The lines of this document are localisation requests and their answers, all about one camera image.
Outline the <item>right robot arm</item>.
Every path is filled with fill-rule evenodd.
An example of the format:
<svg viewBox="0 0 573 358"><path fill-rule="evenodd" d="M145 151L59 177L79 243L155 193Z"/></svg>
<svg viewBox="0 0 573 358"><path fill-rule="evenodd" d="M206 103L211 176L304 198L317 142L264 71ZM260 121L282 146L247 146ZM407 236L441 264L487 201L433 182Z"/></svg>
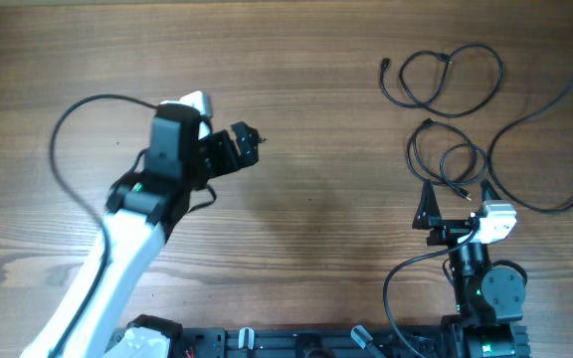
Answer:
<svg viewBox="0 0 573 358"><path fill-rule="evenodd" d="M443 357L529 357L531 348L522 305L527 273L520 265L492 261L489 246L507 238L516 224L516 210L499 198L489 181L480 183L482 202L461 220L440 212L433 184L423 184L412 227L427 230L429 246L447 248L450 281L458 313L441 320Z"/></svg>

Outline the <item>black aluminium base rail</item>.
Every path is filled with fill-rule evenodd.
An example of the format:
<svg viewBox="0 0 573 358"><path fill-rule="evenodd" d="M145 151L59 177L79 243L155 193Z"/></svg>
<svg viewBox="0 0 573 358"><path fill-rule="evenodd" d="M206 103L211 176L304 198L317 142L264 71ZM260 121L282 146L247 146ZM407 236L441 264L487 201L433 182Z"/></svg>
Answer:
<svg viewBox="0 0 573 358"><path fill-rule="evenodd" d="M526 329L454 332L439 326L406 326L408 348L387 329L239 330L174 328L170 333L135 325L112 333L106 357L516 357L531 356Z"/></svg>

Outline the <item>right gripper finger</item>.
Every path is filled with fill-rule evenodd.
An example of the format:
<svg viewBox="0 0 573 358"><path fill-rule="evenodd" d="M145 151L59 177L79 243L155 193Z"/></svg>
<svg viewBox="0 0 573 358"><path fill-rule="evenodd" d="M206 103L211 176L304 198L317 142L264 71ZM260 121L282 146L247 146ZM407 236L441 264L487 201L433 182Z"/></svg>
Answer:
<svg viewBox="0 0 573 358"><path fill-rule="evenodd" d="M499 203L499 195L494 190L488 179L483 179L480 182L481 189L481 205L479 209L482 212L494 212L496 205Z"/></svg>
<svg viewBox="0 0 573 358"><path fill-rule="evenodd" d="M442 214L436 199L433 183L425 180L417 212L413 218L415 230L431 230L442 226Z"/></svg>

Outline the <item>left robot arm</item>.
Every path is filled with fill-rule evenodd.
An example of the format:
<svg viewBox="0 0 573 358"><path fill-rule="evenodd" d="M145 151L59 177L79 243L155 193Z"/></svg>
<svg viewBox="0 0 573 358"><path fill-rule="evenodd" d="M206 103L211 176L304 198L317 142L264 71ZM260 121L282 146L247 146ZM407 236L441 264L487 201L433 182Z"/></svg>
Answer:
<svg viewBox="0 0 573 358"><path fill-rule="evenodd" d="M193 212L192 192L212 178L255 165L261 137L240 121L214 132L211 114L178 101L161 103L150 142L110 188L89 256L25 357L100 357L143 273L174 227Z"/></svg>

